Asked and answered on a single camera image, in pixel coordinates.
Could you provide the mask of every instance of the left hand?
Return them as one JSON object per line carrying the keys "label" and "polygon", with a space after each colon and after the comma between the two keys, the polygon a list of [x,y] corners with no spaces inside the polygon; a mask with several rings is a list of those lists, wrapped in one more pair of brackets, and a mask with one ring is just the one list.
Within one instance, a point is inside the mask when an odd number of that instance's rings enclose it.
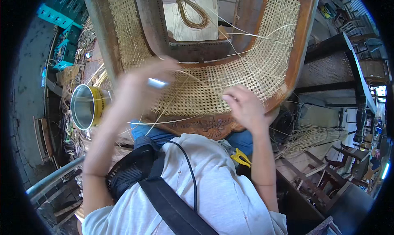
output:
{"label": "left hand", "polygon": [[111,117],[122,121],[140,118],[150,109],[162,93],[161,89],[148,86],[148,79],[154,78],[170,83],[172,69],[180,69],[173,59],[151,60],[144,66],[129,70],[119,78],[119,86],[115,91],[115,102],[111,108]]}

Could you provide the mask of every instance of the white t-shirt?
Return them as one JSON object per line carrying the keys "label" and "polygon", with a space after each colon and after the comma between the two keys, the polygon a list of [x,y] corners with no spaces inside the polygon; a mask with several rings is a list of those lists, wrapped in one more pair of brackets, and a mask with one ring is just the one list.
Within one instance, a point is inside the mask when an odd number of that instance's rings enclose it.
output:
{"label": "white t-shirt", "polygon": [[[286,216],[268,211],[253,184],[237,176],[224,148],[201,135],[182,134],[172,141],[189,157],[197,182],[199,215],[219,234],[287,234]],[[186,158],[178,146],[166,143],[161,177],[191,207],[194,187]],[[114,206],[88,214],[84,235],[174,234],[152,206],[138,183]]]}

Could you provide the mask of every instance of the hand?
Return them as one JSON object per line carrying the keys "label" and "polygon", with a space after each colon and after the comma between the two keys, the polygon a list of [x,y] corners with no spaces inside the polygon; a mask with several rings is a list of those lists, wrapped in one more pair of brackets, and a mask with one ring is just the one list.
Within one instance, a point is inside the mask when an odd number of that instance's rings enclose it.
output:
{"label": "hand", "polygon": [[115,102],[111,108],[111,117],[130,121],[140,118],[160,98],[162,89],[148,86],[148,79],[154,78],[170,83],[173,75],[169,72],[179,69],[175,60],[151,60],[148,64],[129,70],[119,78],[119,86],[115,91]]}
{"label": "hand", "polygon": [[222,99],[230,108],[235,119],[252,134],[267,130],[272,118],[265,116],[265,110],[257,96],[243,85],[235,85],[223,91]]}

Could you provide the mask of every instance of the carved wooden chair rail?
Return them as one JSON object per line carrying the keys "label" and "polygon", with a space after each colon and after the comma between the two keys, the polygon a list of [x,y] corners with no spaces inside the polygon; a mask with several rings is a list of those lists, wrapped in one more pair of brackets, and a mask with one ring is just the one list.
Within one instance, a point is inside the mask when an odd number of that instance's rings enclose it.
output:
{"label": "carved wooden chair rail", "polygon": [[[183,64],[183,66],[208,66],[227,63],[239,58],[227,55],[234,53],[228,41],[196,41],[196,42],[170,42],[165,26],[162,0],[135,0],[137,3],[140,23],[144,30],[146,43],[153,54],[166,54],[181,62],[203,62],[222,59],[216,62],[200,64]],[[247,32],[257,34],[264,13],[267,0],[237,0],[234,12],[234,26]],[[286,78],[286,90],[269,99],[265,107],[267,112],[277,108],[286,100],[294,90],[300,67],[303,65],[306,46],[318,0],[298,0],[301,3],[297,26],[295,29],[293,49]],[[116,77],[123,73],[119,58],[119,45],[116,36],[113,18],[108,0],[85,0],[101,50],[106,70],[112,83],[116,86]],[[255,37],[233,35],[231,38],[237,52],[249,50]],[[144,115],[144,122],[155,122],[156,114]],[[186,118],[186,116],[162,116],[160,121],[172,121]],[[176,123],[160,124],[158,128],[169,131],[175,135],[182,133],[196,133],[210,139],[220,140],[232,131],[242,131],[244,128],[236,123],[230,113],[197,116],[190,120]]]}

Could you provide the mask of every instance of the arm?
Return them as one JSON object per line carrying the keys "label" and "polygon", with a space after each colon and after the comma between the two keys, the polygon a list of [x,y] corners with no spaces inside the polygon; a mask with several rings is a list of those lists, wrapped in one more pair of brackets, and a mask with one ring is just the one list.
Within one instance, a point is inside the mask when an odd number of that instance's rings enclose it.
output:
{"label": "arm", "polygon": [[269,125],[272,118],[264,115],[260,100],[242,85],[227,88],[222,98],[231,107],[235,119],[252,134],[252,182],[267,209],[278,212],[276,168],[269,138]]}
{"label": "arm", "polygon": [[104,113],[92,146],[86,154],[83,172],[84,213],[113,205],[105,177],[111,164],[113,147],[125,122],[140,117],[160,96],[160,90],[147,86],[148,78],[170,81],[165,70],[178,69],[173,60],[160,60],[131,70],[120,79],[116,100]]}

